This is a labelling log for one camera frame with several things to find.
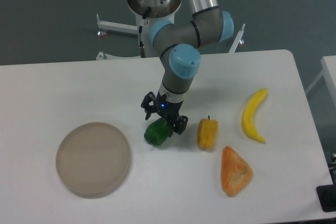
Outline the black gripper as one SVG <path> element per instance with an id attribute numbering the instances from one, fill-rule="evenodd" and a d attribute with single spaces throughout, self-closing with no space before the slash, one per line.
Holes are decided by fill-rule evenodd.
<path id="1" fill-rule="evenodd" d="M 157 94 L 155 99 L 154 93 L 150 91 L 143 98 L 141 108 L 143 108 L 146 113 L 145 120 L 148 120 L 152 113 L 155 113 L 156 109 L 156 113 L 171 126 L 169 137 L 171 137 L 173 133 L 181 135 L 185 131 L 188 123 L 188 117 L 179 114 L 184 101 L 184 94 L 163 91 L 159 91 Z"/>

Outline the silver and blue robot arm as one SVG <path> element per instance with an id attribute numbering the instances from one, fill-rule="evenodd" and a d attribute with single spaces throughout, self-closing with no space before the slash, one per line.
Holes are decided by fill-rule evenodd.
<path id="1" fill-rule="evenodd" d="M 192 20 L 174 23 L 182 0 L 127 0 L 136 16 L 136 34 L 141 57 L 158 57 L 164 75 L 157 93 L 148 93 L 141 107 L 149 118 L 163 118 L 170 133 L 182 134 L 188 118 L 179 110 L 201 63 L 199 48 L 230 38 L 234 23 L 230 13 L 220 10 L 217 0 L 189 0 Z"/>

